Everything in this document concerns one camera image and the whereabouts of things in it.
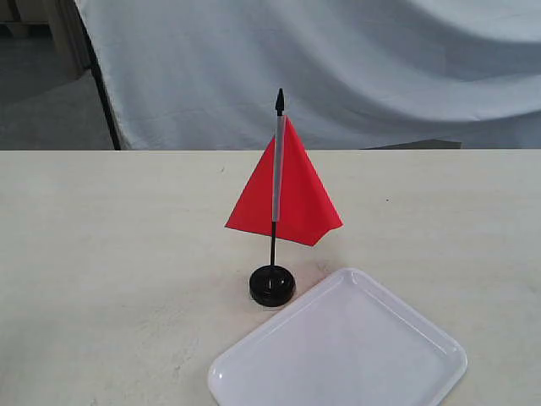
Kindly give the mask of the white plastic tray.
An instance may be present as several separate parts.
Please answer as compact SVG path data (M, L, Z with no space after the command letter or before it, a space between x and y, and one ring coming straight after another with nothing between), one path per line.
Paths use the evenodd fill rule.
M207 385L220 405L437 405L466 370L454 338L342 268L219 355Z

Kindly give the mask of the white backdrop cloth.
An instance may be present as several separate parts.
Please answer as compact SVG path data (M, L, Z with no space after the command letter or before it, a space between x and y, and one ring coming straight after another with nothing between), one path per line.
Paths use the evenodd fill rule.
M540 144L537 1L79 1L125 144Z

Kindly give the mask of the black round flag base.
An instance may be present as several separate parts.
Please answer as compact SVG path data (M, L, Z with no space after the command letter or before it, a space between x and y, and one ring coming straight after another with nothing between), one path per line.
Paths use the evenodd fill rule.
M294 295L296 282L292 273L282 266L266 265L256 269L249 278L249 293L259 305L279 307Z

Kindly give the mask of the red flag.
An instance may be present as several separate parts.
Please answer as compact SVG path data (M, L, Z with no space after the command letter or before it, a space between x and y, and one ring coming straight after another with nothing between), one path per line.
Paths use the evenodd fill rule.
M225 227L270 237L270 264L276 241L314 246L342 220L291 119L285 96L276 97L276 132L244 186Z

